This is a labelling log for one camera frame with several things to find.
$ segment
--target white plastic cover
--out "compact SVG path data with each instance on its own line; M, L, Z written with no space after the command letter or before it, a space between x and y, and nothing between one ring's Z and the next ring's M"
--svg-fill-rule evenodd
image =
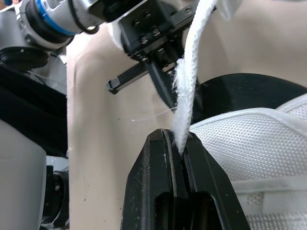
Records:
M307 122L256 108L190 130L228 174L251 229L307 229Z
M45 187L45 151L0 120L0 229L38 230Z

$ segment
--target screw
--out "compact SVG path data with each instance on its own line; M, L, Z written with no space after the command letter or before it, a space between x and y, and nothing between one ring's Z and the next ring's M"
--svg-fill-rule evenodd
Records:
M137 26L138 24L140 24L140 21L138 21L136 19L132 21L133 26Z
M141 44L146 44L148 42L148 38L146 36L141 37Z
M186 14L190 14L190 13L192 13L192 10L191 10L190 7L187 7L187 8L184 10L184 12L185 12Z
M54 187L54 191L56 191L56 192L58 192L59 189L60 189L60 186L59 186L59 185L56 185L56 186Z
M151 14L149 11L145 12L145 18L146 18L146 19L147 19L147 18L150 18L151 15L152 15L152 14Z
M165 53L165 50L163 48L161 48L161 49L158 49L158 52L163 54L163 53Z
M153 29L153 35L156 37L160 34L160 31L158 30L158 28L154 28Z

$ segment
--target beige fabric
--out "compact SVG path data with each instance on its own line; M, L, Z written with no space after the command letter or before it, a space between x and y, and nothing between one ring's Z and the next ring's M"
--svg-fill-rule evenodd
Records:
M215 13L201 42L200 81L233 72L278 76L307 86L307 3L246 0L234 20ZM106 25L68 47L71 229L118 230L127 175L145 138L168 128L171 112L144 77L117 95L106 81L133 62L112 44Z

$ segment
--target white fabric strip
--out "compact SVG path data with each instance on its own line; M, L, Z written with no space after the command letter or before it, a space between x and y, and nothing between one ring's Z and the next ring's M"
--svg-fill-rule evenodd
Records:
M180 154L183 153L187 142L192 118L201 34L216 3L217 0L200 0L189 29L184 58L177 61L174 85L177 88L178 99L172 130Z

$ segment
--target black cable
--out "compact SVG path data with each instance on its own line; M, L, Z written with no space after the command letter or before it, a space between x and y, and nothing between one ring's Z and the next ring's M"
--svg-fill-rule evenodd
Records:
M75 8L73 6L73 2L72 0L68 0L68 5L69 5L69 9L71 11L71 15L73 20L75 21L76 25L85 33L89 34L89 35L93 35L96 34L99 30L99 26L95 26L95 28L93 30L88 30L87 28L85 28L80 22L79 19L77 17L77 14L75 12Z

